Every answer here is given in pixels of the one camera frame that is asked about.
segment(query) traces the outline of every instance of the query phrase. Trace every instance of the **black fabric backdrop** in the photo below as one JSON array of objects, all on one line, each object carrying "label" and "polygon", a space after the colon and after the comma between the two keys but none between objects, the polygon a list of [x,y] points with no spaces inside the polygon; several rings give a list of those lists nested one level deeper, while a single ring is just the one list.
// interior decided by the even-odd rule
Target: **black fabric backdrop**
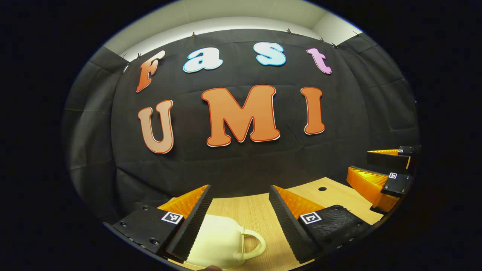
[{"label": "black fabric backdrop", "polygon": [[[263,66],[253,45],[275,42],[284,48],[283,66]],[[187,55],[215,47],[223,64],[185,73]],[[332,74],[322,73],[306,49],[326,56]],[[140,65],[164,50],[151,84],[136,93]],[[365,164],[370,149],[419,144],[410,86],[391,58],[368,36],[355,36],[333,48],[320,40],[259,29],[225,30],[164,45],[126,61],[102,48],[84,67],[66,105],[64,144],[74,185],[102,220],[114,223],[140,203],[160,205],[205,184],[215,197],[266,193],[269,185],[288,188],[329,177],[348,185],[346,172]],[[227,88],[242,106],[254,85],[276,88],[273,97],[279,139],[225,147],[206,144],[211,135],[205,90]],[[322,90],[325,131],[306,135],[302,87]],[[151,152],[142,138],[139,110],[173,100],[174,146]],[[154,137],[162,139],[159,113],[152,116]],[[248,134],[253,130],[251,125]]]}]

